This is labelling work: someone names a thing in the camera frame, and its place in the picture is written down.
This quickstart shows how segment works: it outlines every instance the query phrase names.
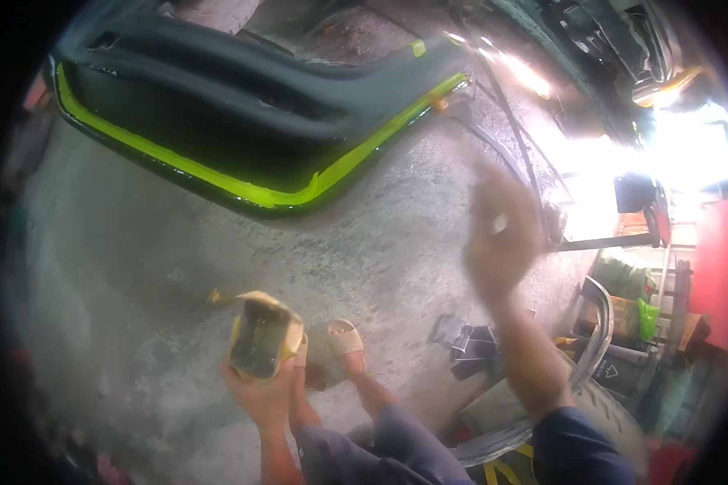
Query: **blue sleeve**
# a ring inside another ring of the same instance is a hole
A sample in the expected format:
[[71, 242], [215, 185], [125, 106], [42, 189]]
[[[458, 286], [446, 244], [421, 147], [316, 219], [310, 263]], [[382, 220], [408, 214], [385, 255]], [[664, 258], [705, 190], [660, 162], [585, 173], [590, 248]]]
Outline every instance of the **blue sleeve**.
[[633, 469], [576, 407], [561, 407], [534, 428], [534, 475], [540, 485], [631, 485]]

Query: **concrete floor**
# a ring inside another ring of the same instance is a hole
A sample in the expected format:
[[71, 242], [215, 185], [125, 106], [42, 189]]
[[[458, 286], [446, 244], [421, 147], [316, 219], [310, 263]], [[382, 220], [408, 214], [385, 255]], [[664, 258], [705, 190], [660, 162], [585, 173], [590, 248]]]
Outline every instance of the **concrete floor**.
[[[364, 13], [341, 22], [351, 32], [393, 27]], [[359, 36], [356, 55], [369, 52], [369, 38]], [[532, 95], [505, 88], [534, 137], [551, 140], [544, 149], [565, 152]], [[487, 99], [475, 109], [514, 150], [503, 113]], [[474, 178], [457, 143], [473, 141], [455, 133], [432, 131], [345, 217], [301, 233], [215, 206], [57, 120], [26, 194], [32, 317], [21, 323], [53, 412], [137, 483], [255, 483], [256, 428], [216, 374], [236, 311], [205, 300], [214, 288], [261, 289], [308, 326], [309, 360], [329, 378], [310, 395], [326, 427], [348, 432], [368, 421], [324, 344], [326, 323], [340, 316], [358, 325], [378, 381], [441, 427], [482, 382], [455, 383], [447, 350], [427, 336], [442, 313], [487, 323], [461, 259]], [[533, 159], [544, 176], [544, 161]], [[616, 220], [611, 184], [591, 185], [607, 205], [596, 192], [576, 196], [575, 237], [607, 234]], [[522, 290], [540, 323], [560, 324], [594, 257], [554, 254], [535, 265]]]

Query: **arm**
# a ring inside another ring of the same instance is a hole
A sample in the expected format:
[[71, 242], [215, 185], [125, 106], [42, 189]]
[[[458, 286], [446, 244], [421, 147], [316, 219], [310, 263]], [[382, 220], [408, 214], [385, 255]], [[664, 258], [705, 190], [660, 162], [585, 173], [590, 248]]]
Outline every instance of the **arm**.
[[542, 252], [531, 193], [496, 169], [481, 170], [473, 200], [466, 266], [502, 346], [507, 381], [532, 422], [571, 406], [565, 366], [550, 337], [513, 294]]
[[286, 444], [286, 419], [289, 413], [289, 384], [294, 363], [281, 364], [278, 375], [266, 383], [244, 380], [229, 365], [225, 356], [219, 372], [229, 391], [248, 416], [254, 420], [262, 441], [262, 483], [264, 485], [302, 485], [302, 473], [294, 465]]

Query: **beige slipper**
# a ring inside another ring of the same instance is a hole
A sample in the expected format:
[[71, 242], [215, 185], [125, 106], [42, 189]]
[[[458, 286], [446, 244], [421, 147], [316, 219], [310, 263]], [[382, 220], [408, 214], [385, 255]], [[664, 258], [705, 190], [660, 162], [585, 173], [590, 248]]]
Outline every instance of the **beige slipper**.
[[331, 350], [334, 355], [340, 356], [364, 350], [364, 344], [359, 332], [353, 324], [343, 318], [331, 322], [328, 327]]
[[302, 340], [300, 346], [296, 350], [296, 357], [294, 357], [294, 367], [305, 367], [307, 361], [307, 334], [302, 332]]

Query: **hand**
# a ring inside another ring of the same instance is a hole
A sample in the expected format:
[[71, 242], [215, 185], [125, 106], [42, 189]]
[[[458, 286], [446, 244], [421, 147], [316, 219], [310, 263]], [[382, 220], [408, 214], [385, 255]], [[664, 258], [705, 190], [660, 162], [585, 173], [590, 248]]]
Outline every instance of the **hand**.
[[289, 384], [293, 370], [294, 359], [290, 358], [281, 364], [278, 375], [263, 382], [243, 379], [229, 364], [228, 354], [224, 355], [219, 364], [219, 373], [232, 397], [254, 420], [262, 433], [283, 433], [289, 413]]
[[531, 192], [490, 165], [478, 171], [465, 261], [475, 290], [491, 308], [508, 302], [544, 238]]

